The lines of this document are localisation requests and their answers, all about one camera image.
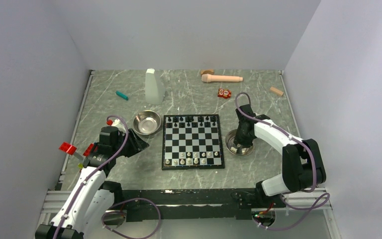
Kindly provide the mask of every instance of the marble tabletop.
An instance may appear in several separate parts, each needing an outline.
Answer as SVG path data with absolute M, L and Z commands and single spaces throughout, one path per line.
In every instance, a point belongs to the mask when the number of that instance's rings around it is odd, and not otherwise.
M 269 116 L 277 125 L 296 135 L 296 126 L 287 96 L 279 97 L 270 87 L 284 90 L 278 71 L 215 70 L 216 75 L 241 76 L 240 83 L 204 83 L 199 70 L 158 70 L 156 74 L 166 88 L 161 105 L 145 102 L 145 70 L 95 71 L 86 97 L 74 146 L 83 152 L 98 140 L 100 129 L 106 126 L 108 115 L 119 115 L 132 127 L 132 120 L 140 111 L 153 110 L 163 115 L 219 114 L 224 148 L 224 169 L 190 169 L 162 171 L 162 131 L 141 138 L 150 146 L 130 158 L 120 157 L 108 180 L 122 184 L 123 189 L 214 189 L 253 188 L 261 180 L 281 173 L 281 155 L 260 139 L 255 140 L 254 151 L 247 156 L 233 155 L 225 147 L 225 136 L 236 129 L 238 118 L 234 98 L 247 92 L 252 109 Z M 219 88 L 230 89 L 232 97 L 218 98 Z M 126 101 L 115 94 L 121 91 Z M 246 104 L 245 97 L 239 103 Z M 70 157 L 62 190 L 71 190 L 79 175 L 78 160 Z

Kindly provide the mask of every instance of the chessboard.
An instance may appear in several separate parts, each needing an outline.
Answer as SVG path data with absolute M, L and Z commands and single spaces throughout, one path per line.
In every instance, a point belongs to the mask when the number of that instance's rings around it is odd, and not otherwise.
M 225 168 L 219 115 L 163 117 L 162 170 Z

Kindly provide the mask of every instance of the wall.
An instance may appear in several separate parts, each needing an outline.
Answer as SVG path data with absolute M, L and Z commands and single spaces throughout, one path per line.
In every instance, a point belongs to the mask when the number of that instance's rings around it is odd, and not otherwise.
M 382 1 L 322 0 L 285 84 L 343 238 L 382 238 Z
M 33 238 L 87 80 L 51 3 L 0 1 L 0 239 Z
M 320 0 L 54 0 L 92 69 L 285 68 Z

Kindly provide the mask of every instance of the wooden block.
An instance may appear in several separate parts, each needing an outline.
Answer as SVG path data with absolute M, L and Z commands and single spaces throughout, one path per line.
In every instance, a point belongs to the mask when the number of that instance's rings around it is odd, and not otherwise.
M 283 96 L 283 91 L 278 90 L 278 89 L 274 88 L 273 86 L 270 87 L 270 91 L 273 92 L 273 93 L 275 93 L 275 94 L 278 95 L 278 96 Z
M 211 75 L 214 75 L 214 70 L 213 70 L 213 69 L 205 69 L 205 70 L 201 70 L 201 71 L 200 71 L 200 75 L 204 75 L 204 74 L 211 74 Z

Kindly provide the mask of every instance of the silver bowl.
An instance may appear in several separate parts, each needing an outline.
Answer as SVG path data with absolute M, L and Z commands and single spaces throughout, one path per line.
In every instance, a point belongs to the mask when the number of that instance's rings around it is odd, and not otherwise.
M 132 128 L 137 134 L 150 135 L 155 133 L 162 124 L 160 115 L 154 111 L 142 111 L 132 123 Z
M 226 135 L 226 138 L 225 138 L 226 148 L 228 148 L 229 152 L 235 155 L 246 156 L 250 154 L 252 151 L 254 151 L 254 140 L 253 140 L 253 145 L 251 147 L 243 148 L 241 145 L 235 145 L 233 143 L 233 139 L 235 138 L 235 135 L 236 135 L 236 129 L 231 130 Z

